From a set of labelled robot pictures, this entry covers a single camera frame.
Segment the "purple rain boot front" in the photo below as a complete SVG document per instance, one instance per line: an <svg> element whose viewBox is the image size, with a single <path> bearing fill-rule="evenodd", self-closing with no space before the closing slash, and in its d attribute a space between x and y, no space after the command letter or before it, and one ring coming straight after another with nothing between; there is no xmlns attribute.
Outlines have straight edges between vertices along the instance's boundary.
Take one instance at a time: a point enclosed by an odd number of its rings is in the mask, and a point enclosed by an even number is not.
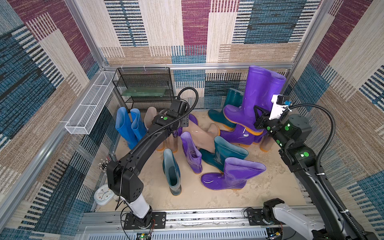
<svg viewBox="0 0 384 240"><path fill-rule="evenodd" d="M267 167L258 162L234 157L225 160L223 173L208 173L201 177L202 184L211 190L242 189L247 180L265 172Z"/></svg>

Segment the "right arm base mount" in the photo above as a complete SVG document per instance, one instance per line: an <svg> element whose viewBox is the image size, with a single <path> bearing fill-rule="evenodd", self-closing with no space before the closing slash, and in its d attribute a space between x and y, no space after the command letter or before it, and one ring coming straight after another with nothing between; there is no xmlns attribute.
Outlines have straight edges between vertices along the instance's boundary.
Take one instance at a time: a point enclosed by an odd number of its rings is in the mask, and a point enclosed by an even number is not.
<svg viewBox="0 0 384 240"><path fill-rule="evenodd" d="M243 215L251 226L284 224L307 240L326 236L325 226L289 207L283 200L275 198L264 202L261 209L246 208Z"/></svg>

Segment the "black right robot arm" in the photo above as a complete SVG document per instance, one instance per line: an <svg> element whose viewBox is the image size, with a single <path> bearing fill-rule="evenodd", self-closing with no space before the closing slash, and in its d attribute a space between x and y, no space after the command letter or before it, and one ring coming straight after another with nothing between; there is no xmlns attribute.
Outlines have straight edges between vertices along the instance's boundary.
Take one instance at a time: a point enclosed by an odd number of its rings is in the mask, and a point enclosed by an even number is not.
<svg viewBox="0 0 384 240"><path fill-rule="evenodd" d="M321 159L336 132L336 122L331 112L324 107L310 105L325 113L331 123L328 139L318 154L305 144L312 127L304 116L292 114L285 122L282 121L288 111L304 106L305 104L285 106L276 119L272 118L272 113L268 110L254 106L254 126L258 130L267 131L279 145L281 159L307 190L323 223L311 221L303 214L290 209L280 199L264 203L266 222L283 222L307 240L376 240L377 236L365 231L346 208L322 167Z"/></svg>

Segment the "beige rain boot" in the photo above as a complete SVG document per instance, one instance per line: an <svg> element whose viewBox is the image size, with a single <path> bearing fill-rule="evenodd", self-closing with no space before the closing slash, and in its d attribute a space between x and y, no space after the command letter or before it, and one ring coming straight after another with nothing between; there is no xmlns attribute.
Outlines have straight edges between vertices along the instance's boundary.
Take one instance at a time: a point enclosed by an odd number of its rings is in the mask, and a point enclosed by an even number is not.
<svg viewBox="0 0 384 240"><path fill-rule="evenodd" d="M151 125L153 124L152 121L154 119L154 117L158 114L157 112L157 109L155 107L149 107L147 109L147 112L145 114L145 118L144 118L144 124L145 124L145 127L146 129L148 130Z"/></svg>
<svg viewBox="0 0 384 240"><path fill-rule="evenodd" d="M165 141L163 141L162 146L157 148L157 151L161 152L165 149L170 149L173 153L176 153L178 151L178 138L171 134Z"/></svg>
<svg viewBox="0 0 384 240"><path fill-rule="evenodd" d="M183 128L183 132L189 132L197 148L204 149L210 153L215 152L214 138L220 135L220 128L211 123L207 131L203 130L197 124L190 122L189 126Z"/></svg>

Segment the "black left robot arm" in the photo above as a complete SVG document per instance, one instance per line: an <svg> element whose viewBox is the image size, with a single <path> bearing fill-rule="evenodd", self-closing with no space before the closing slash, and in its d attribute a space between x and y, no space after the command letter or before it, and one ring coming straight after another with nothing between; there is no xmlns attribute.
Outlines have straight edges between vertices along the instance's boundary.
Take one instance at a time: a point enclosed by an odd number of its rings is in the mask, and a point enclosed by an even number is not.
<svg viewBox="0 0 384 240"><path fill-rule="evenodd" d="M160 143L180 127L188 126L189 114L198 100L199 94L195 88L183 88L172 99L171 106L154 117L151 127L136 146L119 161L107 164L108 187L124 198L134 218L143 225L152 221L152 207L142 195L144 184L139 174Z"/></svg>

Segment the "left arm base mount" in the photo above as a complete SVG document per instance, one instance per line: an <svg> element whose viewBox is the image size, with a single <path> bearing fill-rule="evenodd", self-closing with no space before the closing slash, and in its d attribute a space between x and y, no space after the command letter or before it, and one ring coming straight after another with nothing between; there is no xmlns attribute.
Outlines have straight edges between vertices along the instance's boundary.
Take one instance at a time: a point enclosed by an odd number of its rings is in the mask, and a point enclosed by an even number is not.
<svg viewBox="0 0 384 240"><path fill-rule="evenodd" d="M164 229L166 227L167 213L166 212L153 212L150 208L149 212L143 219L135 216L133 213L128 212L123 218L124 230L146 230L146 229Z"/></svg>

